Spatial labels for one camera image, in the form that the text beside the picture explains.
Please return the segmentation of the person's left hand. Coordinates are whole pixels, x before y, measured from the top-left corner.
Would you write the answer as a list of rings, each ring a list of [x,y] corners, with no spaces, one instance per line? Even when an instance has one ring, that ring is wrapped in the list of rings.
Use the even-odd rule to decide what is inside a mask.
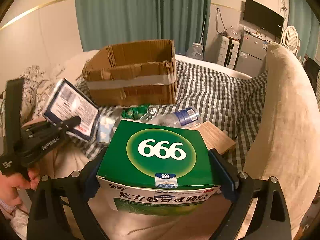
[[[36,190],[40,181],[40,168],[38,164],[28,168],[30,181],[26,180],[20,173],[10,176],[1,174],[1,200],[8,206],[16,206],[22,203],[17,193],[17,188]]]

